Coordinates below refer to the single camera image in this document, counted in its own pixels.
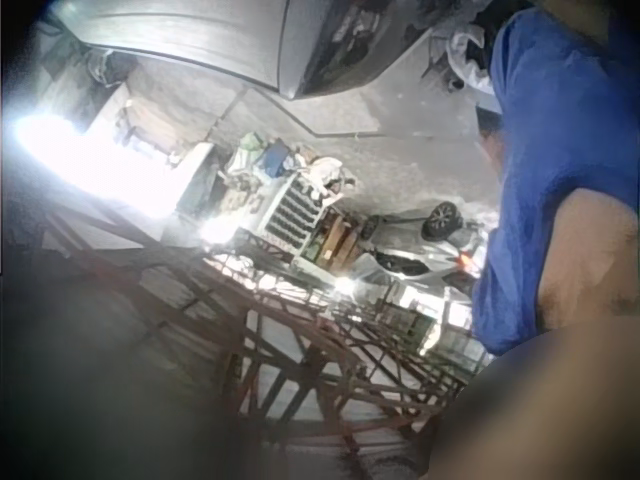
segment silver car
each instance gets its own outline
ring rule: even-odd
[[[350,276],[372,283],[400,283],[467,303],[486,255],[482,225],[465,221],[451,202],[428,213],[371,217],[361,234],[366,250]]]

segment blue sleeve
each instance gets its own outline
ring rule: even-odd
[[[628,72],[546,14],[516,15],[491,65],[503,111],[500,223],[473,291],[473,332],[501,355],[533,338],[537,290],[558,206],[577,188],[638,210],[640,129]]]

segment bright light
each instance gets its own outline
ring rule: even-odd
[[[200,236],[205,242],[227,243],[236,234],[239,226],[237,216],[219,215],[207,220],[200,229]]]
[[[119,200],[150,217],[171,214],[188,178],[166,165],[98,135],[81,135],[55,115],[16,124],[23,147],[60,178],[93,195]]]
[[[336,279],[336,290],[343,295],[352,296],[356,288],[356,282],[347,277]]]
[[[431,350],[440,340],[440,336],[442,335],[442,325],[436,323],[429,334],[427,335],[427,339],[422,345],[420,349],[420,356],[424,356],[429,350]]]
[[[273,275],[266,273],[258,282],[258,288],[260,290],[271,290],[276,287],[278,279]]]
[[[478,267],[478,265],[473,261],[473,259],[466,253],[461,253],[460,257],[458,257],[458,260],[460,262],[460,265],[462,266],[462,269],[465,272],[470,273],[472,275],[480,274],[480,267]]]

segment concrete floor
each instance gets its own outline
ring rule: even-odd
[[[344,208],[401,213],[438,198],[495,225],[499,185],[476,143],[476,98],[467,89],[448,92],[444,63],[433,60],[441,53],[438,39],[425,36],[366,87],[293,102],[211,70],[146,57],[127,84],[136,121],[177,138],[209,134],[233,146],[257,131],[343,160],[360,180]]]

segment car wheel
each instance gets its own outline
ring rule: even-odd
[[[445,240],[462,226],[462,217],[458,207],[451,202],[442,202],[433,209],[422,226],[422,237],[425,240]]]
[[[379,215],[373,215],[369,217],[365,222],[364,227],[362,227],[362,231],[360,232],[360,238],[365,242],[368,240],[371,240],[371,238],[373,237],[373,234],[376,232],[381,222],[382,222],[382,217]]]

